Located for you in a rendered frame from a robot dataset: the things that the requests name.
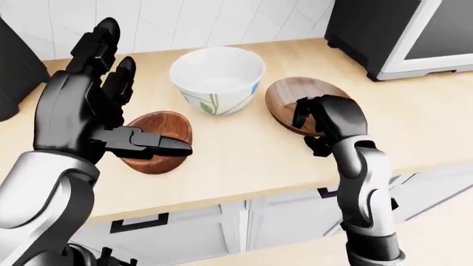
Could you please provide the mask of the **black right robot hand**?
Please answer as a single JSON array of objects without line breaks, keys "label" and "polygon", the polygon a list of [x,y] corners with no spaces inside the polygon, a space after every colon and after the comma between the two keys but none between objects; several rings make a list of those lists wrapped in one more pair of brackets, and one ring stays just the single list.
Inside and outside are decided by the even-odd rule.
[{"label": "black right robot hand", "polygon": [[316,157],[328,157],[334,145],[343,139],[367,134],[367,120],[353,99],[335,95],[298,99],[292,127],[302,128],[308,117],[313,117],[315,130],[321,134],[321,137],[304,137]]}]

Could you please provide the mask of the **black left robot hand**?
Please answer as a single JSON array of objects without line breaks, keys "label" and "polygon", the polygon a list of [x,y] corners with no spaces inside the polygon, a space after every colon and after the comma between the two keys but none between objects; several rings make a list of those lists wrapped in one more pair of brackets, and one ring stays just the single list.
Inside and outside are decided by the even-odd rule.
[{"label": "black left robot hand", "polygon": [[105,152],[124,159],[185,157],[190,144],[124,126],[123,106],[133,93],[136,63],[125,57],[112,71],[120,27],[107,17],[85,33],[65,70],[52,75],[35,111],[33,148],[98,163]]}]

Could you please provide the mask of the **dark brown wooden bowl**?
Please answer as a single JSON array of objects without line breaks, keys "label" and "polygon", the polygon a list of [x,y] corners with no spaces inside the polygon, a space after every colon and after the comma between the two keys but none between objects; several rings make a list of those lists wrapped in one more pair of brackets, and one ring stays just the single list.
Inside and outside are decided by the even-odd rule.
[{"label": "dark brown wooden bowl", "polygon": [[297,134],[319,137],[320,134],[315,130],[316,121],[312,115],[307,117],[300,129],[294,128],[292,121],[298,99],[323,95],[350,98],[344,90],[326,81],[309,77],[289,77],[275,81],[269,86],[265,93],[265,103],[270,114],[281,126]]}]

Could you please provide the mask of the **black rounded appliance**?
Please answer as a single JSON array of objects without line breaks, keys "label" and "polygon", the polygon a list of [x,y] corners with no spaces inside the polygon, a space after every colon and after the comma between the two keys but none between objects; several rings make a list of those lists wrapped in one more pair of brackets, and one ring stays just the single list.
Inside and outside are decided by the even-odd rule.
[{"label": "black rounded appliance", "polygon": [[0,17],[0,121],[17,115],[20,103],[49,79],[46,66]]}]

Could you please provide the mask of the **white cabinet drawer front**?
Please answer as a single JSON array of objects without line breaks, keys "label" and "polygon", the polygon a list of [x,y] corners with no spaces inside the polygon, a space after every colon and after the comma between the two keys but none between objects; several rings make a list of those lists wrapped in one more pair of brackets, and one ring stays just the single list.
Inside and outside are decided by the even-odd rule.
[{"label": "white cabinet drawer front", "polygon": [[72,242],[99,254],[112,249],[121,261],[138,266],[169,266],[241,251],[240,214],[243,202],[169,212],[167,225],[110,234],[112,222],[84,225]]},{"label": "white cabinet drawer front", "polygon": [[[398,207],[396,222],[409,221],[473,188],[473,166],[403,174],[389,182]],[[259,250],[341,232],[337,198],[322,199],[317,190],[279,194],[248,201],[247,249]]]}]

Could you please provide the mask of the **small reddish wooden bowl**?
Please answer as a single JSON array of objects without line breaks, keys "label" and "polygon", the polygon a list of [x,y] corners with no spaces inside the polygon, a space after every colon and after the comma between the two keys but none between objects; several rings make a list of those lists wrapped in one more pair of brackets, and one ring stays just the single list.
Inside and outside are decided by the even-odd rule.
[{"label": "small reddish wooden bowl", "polygon": [[[193,133],[190,122],[178,112],[159,111],[142,115],[128,123],[144,132],[163,134],[192,144]],[[150,160],[122,159],[130,168],[144,174],[164,174],[179,167],[187,157],[153,156]]]}]

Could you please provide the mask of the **black and white microwave oven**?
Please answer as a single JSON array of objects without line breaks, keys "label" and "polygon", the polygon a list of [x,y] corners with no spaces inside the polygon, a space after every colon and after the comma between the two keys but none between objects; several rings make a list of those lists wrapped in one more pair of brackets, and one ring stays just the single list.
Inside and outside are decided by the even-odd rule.
[{"label": "black and white microwave oven", "polygon": [[335,0],[324,38],[371,81],[473,71],[473,0]]}]

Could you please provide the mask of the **white ceramic bowl leaf print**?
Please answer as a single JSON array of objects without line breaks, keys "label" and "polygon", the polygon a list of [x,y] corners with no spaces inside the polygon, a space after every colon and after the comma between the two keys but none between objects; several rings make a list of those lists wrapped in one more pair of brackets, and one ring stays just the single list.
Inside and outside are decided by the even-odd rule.
[{"label": "white ceramic bowl leaf print", "polygon": [[179,57],[171,65],[169,76],[191,106],[209,115],[223,116],[249,104],[265,70],[264,60],[255,52],[212,47]]}]

